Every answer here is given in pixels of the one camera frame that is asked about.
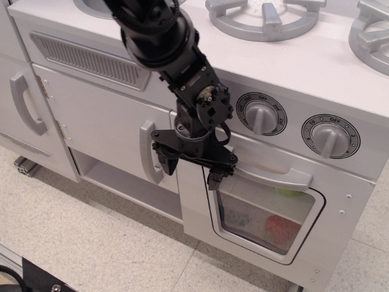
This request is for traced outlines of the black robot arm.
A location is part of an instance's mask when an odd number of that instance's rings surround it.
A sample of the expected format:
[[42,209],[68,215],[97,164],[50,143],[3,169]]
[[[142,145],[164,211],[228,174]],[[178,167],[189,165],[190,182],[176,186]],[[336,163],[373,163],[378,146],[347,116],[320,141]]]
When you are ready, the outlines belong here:
[[153,149],[168,175],[180,159],[206,167],[207,184],[215,190],[232,175],[238,158],[219,141],[215,130],[227,136],[232,118],[229,90],[220,82],[198,47],[199,33],[177,1],[107,1],[121,28],[130,57],[160,74],[176,96],[177,116],[171,130],[151,133]]

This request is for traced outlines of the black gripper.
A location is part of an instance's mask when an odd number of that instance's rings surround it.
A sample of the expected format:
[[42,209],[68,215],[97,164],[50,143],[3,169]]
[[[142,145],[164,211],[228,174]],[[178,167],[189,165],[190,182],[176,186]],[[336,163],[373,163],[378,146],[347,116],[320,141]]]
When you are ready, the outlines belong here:
[[154,130],[151,133],[153,150],[163,171],[171,176],[180,159],[210,169],[207,184],[216,190],[223,178],[233,174],[238,157],[225,146],[230,142],[231,132],[225,130],[226,139],[220,141],[213,130],[200,139],[185,139],[175,130]]

